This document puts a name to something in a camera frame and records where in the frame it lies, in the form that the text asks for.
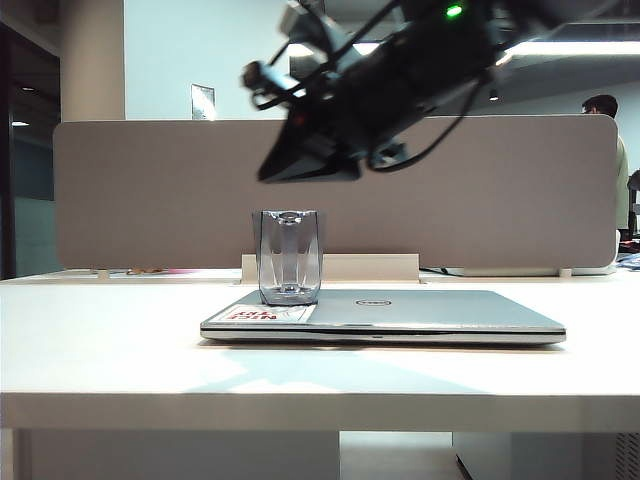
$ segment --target desk leg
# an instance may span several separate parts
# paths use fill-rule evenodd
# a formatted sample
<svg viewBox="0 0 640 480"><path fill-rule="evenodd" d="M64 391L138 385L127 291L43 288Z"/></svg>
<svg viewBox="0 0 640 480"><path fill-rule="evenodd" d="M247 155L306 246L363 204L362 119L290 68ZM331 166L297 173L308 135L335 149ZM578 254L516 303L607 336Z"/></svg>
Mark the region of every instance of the desk leg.
<svg viewBox="0 0 640 480"><path fill-rule="evenodd" d="M338 432L36 430L31 457L33 478L47 480L340 476Z"/></svg>

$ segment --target robotic arm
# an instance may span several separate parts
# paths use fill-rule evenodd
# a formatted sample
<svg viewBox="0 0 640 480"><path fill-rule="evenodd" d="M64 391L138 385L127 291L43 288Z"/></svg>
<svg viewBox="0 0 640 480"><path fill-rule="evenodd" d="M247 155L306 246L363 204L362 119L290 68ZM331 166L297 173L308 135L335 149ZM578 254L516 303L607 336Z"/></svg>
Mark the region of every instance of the robotic arm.
<svg viewBox="0 0 640 480"><path fill-rule="evenodd" d="M349 37L307 4L289 1L280 24L290 39L287 45L303 43L324 61L302 79L280 74L272 65L283 47L268 64L245 67L243 83L258 109L282 105L289 110L258 179L357 180L361 160L374 171L406 168L462 120L504 50L614 3L390 0ZM370 55L360 55L353 45L395 8L402 10L403 27ZM427 149L408 157L394 136L461 95L466 100L460 115Z"/></svg>

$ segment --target green light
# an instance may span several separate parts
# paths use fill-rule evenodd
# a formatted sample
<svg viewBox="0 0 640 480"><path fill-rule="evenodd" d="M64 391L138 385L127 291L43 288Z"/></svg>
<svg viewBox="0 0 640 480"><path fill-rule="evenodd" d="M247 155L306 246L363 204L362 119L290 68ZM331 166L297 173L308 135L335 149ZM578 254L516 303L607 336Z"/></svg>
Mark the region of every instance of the green light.
<svg viewBox="0 0 640 480"><path fill-rule="evenodd" d="M447 17L455 18L462 13L462 7L460 5L451 5L447 8Z"/></svg>

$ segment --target black hair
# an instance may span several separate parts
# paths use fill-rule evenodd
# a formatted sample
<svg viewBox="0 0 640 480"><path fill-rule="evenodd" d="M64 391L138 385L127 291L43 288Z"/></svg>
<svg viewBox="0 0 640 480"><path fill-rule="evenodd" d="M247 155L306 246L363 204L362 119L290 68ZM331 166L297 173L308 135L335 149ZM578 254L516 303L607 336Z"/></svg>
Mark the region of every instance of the black hair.
<svg viewBox="0 0 640 480"><path fill-rule="evenodd" d="M585 111L589 111L595 108L598 112L609 115L611 118L616 118L618 113L618 102L616 98L611 95L596 95L588 100L585 100L582 104L582 108Z"/></svg>

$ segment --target black cable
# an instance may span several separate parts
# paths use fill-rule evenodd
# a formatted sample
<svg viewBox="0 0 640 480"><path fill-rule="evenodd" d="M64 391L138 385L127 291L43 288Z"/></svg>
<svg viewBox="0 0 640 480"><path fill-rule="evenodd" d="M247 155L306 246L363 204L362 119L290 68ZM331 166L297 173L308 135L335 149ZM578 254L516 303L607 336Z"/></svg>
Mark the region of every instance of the black cable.
<svg viewBox="0 0 640 480"><path fill-rule="evenodd" d="M371 164L371 159L369 159L369 161L367 161L367 166L369 167L369 169L373 170L374 172L380 172L380 173L397 172L398 170L402 170L412 165L415 165L424 157L429 155L438 147L438 145L440 145L440 143L442 143L442 141L444 141L445 138L447 138L447 136L453 131L453 129L458 126L458 124L467 115L467 113L469 113L469 110L471 109L471 105L473 105L473 101L476 99L478 92L480 91L480 89L484 84L485 82L483 81L483 79L481 78L477 79L477 83L473 86L471 93L469 93L469 96L465 100L464 105L462 106L462 109L460 110L460 113L458 114L456 119L453 120L449 124L449 126L443 130L443 132L438 136L438 138L436 138L433 142L431 142L431 145L429 145L423 151L421 151L420 153L417 153L416 155L414 155L413 157L409 158L408 160L402 163L391 165L385 168L374 168Z"/></svg>
<svg viewBox="0 0 640 480"><path fill-rule="evenodd" d="M315 11L311 5L307 4L307 2L303 0L298 0L298 3L302 8L304 8L309 15L311 15L311 19L316 23L320 31L322 32L322 36L324 37L324 43L326 46L327 56L333 54L333 45L331 45L331 39L329 38L329 34L327 30L324 28L324 22L320 18L320 15Z"/></svg>
<svg viewBox="0 0 640 480"><path fill-rule="evenodd" d="M280 47L280 50L278 50L276 54L271 57L271 60L269 60L269 66L273 66L273 64L278 61L278 59L282 56L289 45L291 45L291 42L288 41L282 47Z"/></svg>
<svg viewBox="0 0 640 480"><path fill-rule="evenodd" d="M433 267L433 268L420 267L420 268L418 268L418 270L421 271L421 272L438 273L440 275L450 275L449 271L444 267L442 267L442 268L438 268L438 267Z"/></svg>
<svg viewBox="0 0 640 480"><path fill-rule="evenodd" d="M342 47L329 55L325 63L319 65L318 68L307 75L295 87L286 90L281 95L278 95L276 98L269 100L268 102L256 105L256 108L258 108L258 110L267 110L269 108L275 107L276 105L279 105L282 102L286 101L288 98L291 98L291 95L295 92L305 88L307 85L309 85L309 83L311 83L313 80L327 71L327 69L329 69L332 65L334 65L335 62L340 60L340 58L342 58L358 40L364 37L373 27L380 23L380 21L382 21L382 19L386 17L399 4L400 0L391 0L384 7L382 7L382 9L378 13L371 17L367 21L367 23L365 23L362 28L360 28L360 30L358 30Z"/></svg>

